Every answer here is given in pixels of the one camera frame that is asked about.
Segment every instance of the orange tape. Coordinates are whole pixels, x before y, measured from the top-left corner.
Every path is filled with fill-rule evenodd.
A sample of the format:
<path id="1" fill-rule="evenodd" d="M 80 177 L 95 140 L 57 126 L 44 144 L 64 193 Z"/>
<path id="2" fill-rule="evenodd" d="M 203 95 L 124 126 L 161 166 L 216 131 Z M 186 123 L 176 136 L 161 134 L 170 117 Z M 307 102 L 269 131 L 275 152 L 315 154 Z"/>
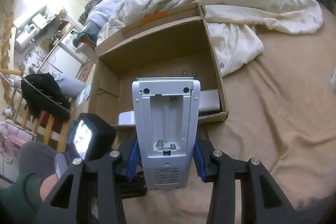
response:
<path id="1" fill-rule="evenodd" d="M 153 14 L 151 16 L 143 18 L 140 21 L 140 23 L 141 23 L 141 25 L 143 25 L 143 24 L 149 23 L 151 21 L 157 20 L 159 18 L 166 17 L 167 15 L 168 15 L 168 11 L 159 12 L 157 14 Z"/>

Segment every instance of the person's knee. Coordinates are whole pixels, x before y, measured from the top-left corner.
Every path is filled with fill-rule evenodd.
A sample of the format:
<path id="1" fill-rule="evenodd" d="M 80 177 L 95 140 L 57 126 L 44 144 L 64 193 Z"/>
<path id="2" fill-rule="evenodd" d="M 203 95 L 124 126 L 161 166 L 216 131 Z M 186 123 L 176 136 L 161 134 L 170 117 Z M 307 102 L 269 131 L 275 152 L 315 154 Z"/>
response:
<path id="1" fill-rule="evenodd" d="M 30 141 L 25 143 L 19 150 L 19 161 L 20 159 L 34 159 L 41 153 L 53 151 L 53 149 L 41 142 Z"/>

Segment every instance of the small screen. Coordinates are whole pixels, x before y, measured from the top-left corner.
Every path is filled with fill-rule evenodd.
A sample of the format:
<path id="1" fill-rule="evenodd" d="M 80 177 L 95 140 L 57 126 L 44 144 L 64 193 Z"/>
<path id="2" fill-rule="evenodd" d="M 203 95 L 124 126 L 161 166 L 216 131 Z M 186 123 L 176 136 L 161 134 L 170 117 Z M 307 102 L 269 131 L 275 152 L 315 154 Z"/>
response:
<path id="1" fill-rule="evenodd" d="M 34 30 L 35 29 L 35 27 L 34 26 L 31 26 L 29 29 L 28 29 L 28 33 L 31 33 L 32 32 L 32 30 Z"/>
<path id="2" fill-rule="evenodd" d="M 86 155 L 86 151 L 89 148 L 89 144 L 91 141 L 92 132 L 81 120 L 78 124 L 75 138 L 73 139 L 73 144 L 76 147 L 77 152 L 79 153 L 80 158 L 84 159 Z"/>

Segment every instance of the beige bedsheet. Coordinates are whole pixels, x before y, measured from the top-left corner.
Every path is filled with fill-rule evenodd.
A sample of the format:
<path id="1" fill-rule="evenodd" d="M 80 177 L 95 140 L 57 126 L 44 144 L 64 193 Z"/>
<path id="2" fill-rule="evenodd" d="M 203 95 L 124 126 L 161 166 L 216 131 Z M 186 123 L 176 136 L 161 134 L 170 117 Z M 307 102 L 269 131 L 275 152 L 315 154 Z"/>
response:
<path id="1" fill-rule="evenodd" d="M 298 208 L 336 189 L 336 18 L 322 7 L 316 34 L 259 29 L 264 53 L 224 78 L 229 116 L 206 126 L 216 149 L 239 160 L 257 157 Z M 128 224 L 206 223 L 212 184 L 194 164 L 186 189 L 124 200 Z M 236 223 L 240 187 L 236 186 Z"/>

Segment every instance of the cardboard box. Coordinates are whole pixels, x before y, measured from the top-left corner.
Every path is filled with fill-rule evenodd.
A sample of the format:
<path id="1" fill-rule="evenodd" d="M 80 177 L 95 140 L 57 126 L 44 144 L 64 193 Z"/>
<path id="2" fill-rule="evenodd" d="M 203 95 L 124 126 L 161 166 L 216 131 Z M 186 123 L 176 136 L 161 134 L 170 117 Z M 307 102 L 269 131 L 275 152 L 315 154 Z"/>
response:
<path id="1" fill-rule="evenodd" d="M 200 7 L 193 3 L 127 26 L 96 47 L 88 111 L 111 125 L 133 110 L 132 82 L 138 77 L 192 76 L 201 90 L 218 89 L 221 111 L 199 117 L 199 124 L 224 121 L 227 102 L 219 64 Z"/>

